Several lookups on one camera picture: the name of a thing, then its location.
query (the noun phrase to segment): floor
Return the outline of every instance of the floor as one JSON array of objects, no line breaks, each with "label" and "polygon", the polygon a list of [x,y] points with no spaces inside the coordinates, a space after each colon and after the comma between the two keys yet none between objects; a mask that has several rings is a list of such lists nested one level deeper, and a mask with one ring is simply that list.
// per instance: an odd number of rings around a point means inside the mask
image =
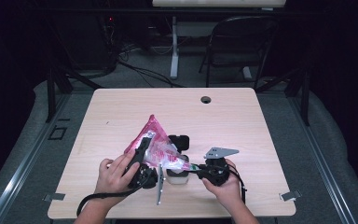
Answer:
[{"label": "floor", "polygon": [[[191,87],[204,87],[205,74],[198,73],[203,49],[184,39],[180,45],[179,77],[172,82]],[[169,46],[149,51],[133,49],[121,55],[123,63],[169,76],[172,53]],[[118,65],[106,76],[83,72],[105,88],[169,88],[170,85],[151,78],[152,73],[139,74]],[[241,78],[238,70],[216,71],[215,80]],[[55,192],[76,133],[86,113],[92,89],[70,79],[75,90],[71,94],[57,91],[56,116],[46,123],[48,115],[47,84],[37,86],[34,109],[22,134],[0,173],[0,223],[47,223],[49,203],[46,194]],[[310,126],[298,115],[299,98],[285,97],[285,83],[258,93],[263,114],[282,163],[289,188],[300,190],[297,212],[292,217],[278,217],[279,223],[356,223],[358,222],[358,182],[346,162],[345,141],[339,128],[323,104],[310,97]],[[246,88],[252,83],[215,84],[213,87]],[[64,127],[61,140],[51,137],[54,128]],[[259,217],[260,223],[276,223],[274,217]],[[54,220],[72,223],[73,220]],[[106,223],[156,223],[153,220],[106,220]],[[164,223],[190,223],[211,220],[160,220]],[[229,219],[213,222],[230,222]]]}]

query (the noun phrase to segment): table leg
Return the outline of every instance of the table leg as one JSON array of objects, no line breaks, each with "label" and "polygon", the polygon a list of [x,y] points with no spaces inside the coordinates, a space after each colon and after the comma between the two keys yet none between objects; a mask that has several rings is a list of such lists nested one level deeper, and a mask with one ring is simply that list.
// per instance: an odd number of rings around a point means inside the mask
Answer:
[{"label": "table leg", "polygon": [[178,64],[179,64],[179,54],[178,54],[178,39],[176,32],[176,17],[172,17],[172,63],[171,63],[171,78],[178,78]]}]

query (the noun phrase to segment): black strap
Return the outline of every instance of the black strap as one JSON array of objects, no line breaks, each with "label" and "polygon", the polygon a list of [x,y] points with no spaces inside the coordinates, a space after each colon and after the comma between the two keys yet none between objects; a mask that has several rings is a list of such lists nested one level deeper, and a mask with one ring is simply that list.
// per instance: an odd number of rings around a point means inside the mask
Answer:
[{"label": "black strap", "polygon": [[95,193],[95,194],[91,194],[87,197],[85,197],[79,204],[78,208],[77,208],[77,211],[76,211],[76,215],[79,216],[80,213],[81,213],[81,210],[83,209],[84,207],[84,204],[86,204],[86,202],[88,202],[89,200],[91,199],[96,199],[96,198],[101,198],[101,199],[104,199],[104,198],[111,198],[111,197],[127,197],[131,194],[133,194],[136,190],[138,189],[141,189],[142,186],[148,181],[150,175],[147,177],[147,179],[144,181],[144,183],[142,183],[140,186],[138,186],[137,188],[135,189],[130,189],[128,191],[125,191],[125,192],[120,192],[120,193]]},{"label": "black strap", "polygon": [[233,168],[233,169],[235,170],[235,172],[232,171],[232,170],[229,170],[229,171],[230,171],[232,174],[234,174],[234,175],[238,178],[238,180],[240,180],[240,182],[241,182],[241,197],[242,197],[243,203],[246,204],[246,196],[245,196],[245,193],[246,193],[247,189],[245,188],[245,184],[243,184],[243,181],[242,181],[242,179],[241,179],[241,177],[240,177],[240,173],[238,173],[237,169],[235,169],[235,167],[232,166],[232,165],[230,165],[230,164],[229,164],[229,166],[230,166],[231,168]]}]

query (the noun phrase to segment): finger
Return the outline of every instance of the finger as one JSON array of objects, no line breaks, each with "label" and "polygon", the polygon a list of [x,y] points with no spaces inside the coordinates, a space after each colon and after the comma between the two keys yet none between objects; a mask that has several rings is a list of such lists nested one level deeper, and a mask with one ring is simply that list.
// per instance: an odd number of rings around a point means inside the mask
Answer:
[{"label": "finger", "polygon": [[101,161],[101,163],[100,163],[100,172],[106,170],[107,166],[112,162],[113,162],[113,160],[109,160],[109,159],[104,159],[103,161]]},{"label": "finger", "polygon": [[129,151],[125,154],[124,158],[121,160],[120,164],[117,166],[117,169],[115,173],[113,174],[113,177],[122,177],[124,174],[124,171],[128,167],[129,163],[131,162],[133,156],[135,155],[135,151]]},{"label": "finger", "polygon": [[226,163],[229,164],[229,165],[232,165],[234,168],[236,167],[234,162],[232,162],[231,160],[229,159],[226,159]]},{"label": "finger", "polygon": [[211,181],[209,181],[209,179],[207,178],[202,178],[202,183],[205,185],[206,189],[210,189],[213,184],[211,183]]},{"label": "finger", "polygon": [[126,174],[124,174],[122,176],[122,178],[124,179],[124,184],[125,186],[130,184],[130,181],[132,180],[133,176],[136,174],[136,172],[138,171],[138,168],[141,164],[139,162],[134,163],[130,169],[127,171]]},{"label": "finger", "polygon": [[119,157],[117,157],[112,164],[110,164],[109,166],[109,174],[113,174],[115,172],[115,170],[118,168],[118,166],[120,165],[120,163],[123,161],[123,159],[125,158],[126,155],[121,155]]}]

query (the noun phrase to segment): metal clip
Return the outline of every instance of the metal clip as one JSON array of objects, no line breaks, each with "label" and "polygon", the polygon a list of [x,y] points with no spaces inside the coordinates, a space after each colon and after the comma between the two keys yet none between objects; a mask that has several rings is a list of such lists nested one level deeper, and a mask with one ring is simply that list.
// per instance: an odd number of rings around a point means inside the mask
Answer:
[{"label": "metal clip", "polygon": [[158,166],[158,187],[157,187],[157,205],[161,204],[162,185],[164,184],[164,173],[162,172],[162,165]]},{"label": "metal clip", "polygon": [[205,159],[220,159],[225,156],[239,153],[237,149],[212,147],[204,156]]},{"label": "metal clip", "polygon": [[53,193],[53,194],[46,194],[42,200],[45,202],[51,203],[51,201],[53,201],[53,200],[62,201],[64,197],[65,197],[65,194]]},{"label": "metal clip", "polygon": [[295,191],[290,191],[284,194],[279,194],[279,197],[281,198],[281,200],[286,201],[295,201],[297,198],[301,197],[302,194],[299,190],[295,190]]}]

